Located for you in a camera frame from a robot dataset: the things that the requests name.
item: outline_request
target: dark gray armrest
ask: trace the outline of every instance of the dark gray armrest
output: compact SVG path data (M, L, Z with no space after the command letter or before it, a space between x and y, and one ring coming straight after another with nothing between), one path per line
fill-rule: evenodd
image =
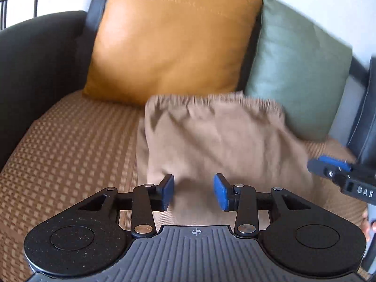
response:
M376 57L371 58L368 87L356 120L347 146L359 163L376 168Z
M31 123L68 93L86 12L37 17L0 32L0 169Z

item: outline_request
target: couch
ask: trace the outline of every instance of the couch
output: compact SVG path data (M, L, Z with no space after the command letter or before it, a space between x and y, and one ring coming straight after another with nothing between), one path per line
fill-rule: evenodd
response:
M135 145L143 108L91 100L81 89L106 0L88 12L56 13L0 32L0 278L30 275L23 238L36 224L107 186L137 185ZM257 41L257 32L250 42ZM247 56L253 56L249 49ZM244 62L238 90L251 63ZM363 86L357 115L332 132L345 135L359 163L376 167L376 58L350 73ZM349 96L342 109L352 105ZM128 227L128 213L120 224Z

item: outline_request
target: metal bolt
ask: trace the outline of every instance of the metal bolt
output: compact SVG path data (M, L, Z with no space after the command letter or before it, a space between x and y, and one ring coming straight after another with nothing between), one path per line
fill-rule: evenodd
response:
M138 234L146 234L153 231L153 227L149 225L138 225L135 227L135 232Z
M241 234L250 234L256 231L256 227L250 224L243 224L238 227L238 231Z

